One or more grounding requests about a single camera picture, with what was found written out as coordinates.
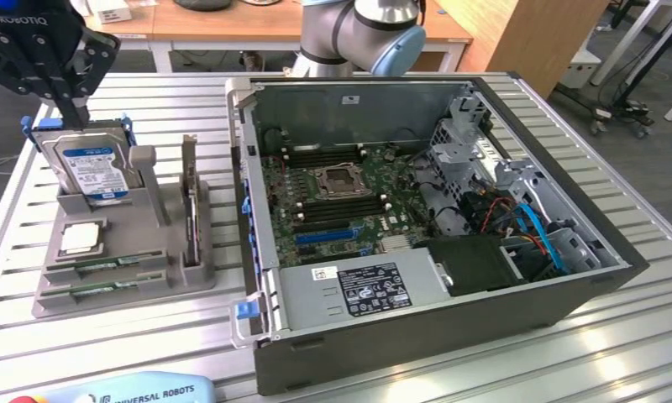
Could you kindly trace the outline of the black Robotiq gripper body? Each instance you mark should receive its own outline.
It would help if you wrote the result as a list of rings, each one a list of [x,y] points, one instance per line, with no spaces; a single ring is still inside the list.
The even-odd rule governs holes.
[[[11,43],[79,47],[85,28],[69,1],[0,1],[0,34]]]

